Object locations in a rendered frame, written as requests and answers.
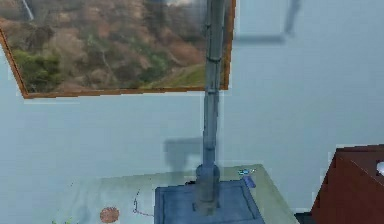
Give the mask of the grey lamp with square base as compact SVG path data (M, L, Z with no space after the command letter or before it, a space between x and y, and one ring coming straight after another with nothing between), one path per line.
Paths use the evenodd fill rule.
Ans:
M155 190L154 224L265 224L247 182L222 181L215 164L225 0L207 0L206 13L202 164L193 184Z

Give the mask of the framed landscape picture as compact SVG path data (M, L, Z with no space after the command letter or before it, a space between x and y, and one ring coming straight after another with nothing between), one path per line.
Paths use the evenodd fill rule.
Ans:
M201 91L208 1L0 0L0 45L25 99ZM236 0L222 1L226 90Z

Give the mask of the pale green table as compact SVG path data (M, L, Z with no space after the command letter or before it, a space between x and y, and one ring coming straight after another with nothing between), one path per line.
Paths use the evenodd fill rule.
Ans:
M266 224L299 224L262 165L224 167L223 178L239 179L241 170L248 170L256 184L251 194ZM106 207L116 207L120 212L119 219L110 224L153 224L155 188L191 179L192 173L184 171L76 182L63 197L49 224L103 224L100 212Z

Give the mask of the brown round disc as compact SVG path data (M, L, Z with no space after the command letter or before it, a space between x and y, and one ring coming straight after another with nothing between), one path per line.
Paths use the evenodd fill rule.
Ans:
M100 212L100 220L103 224L110 224L119 219L120 212L116 207L106 207Z

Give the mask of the dark red-brown cupboard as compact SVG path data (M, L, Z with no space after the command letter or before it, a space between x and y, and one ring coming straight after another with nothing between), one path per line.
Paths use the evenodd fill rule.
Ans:
M316 224L384 224L384 144L337 148L311 209Z

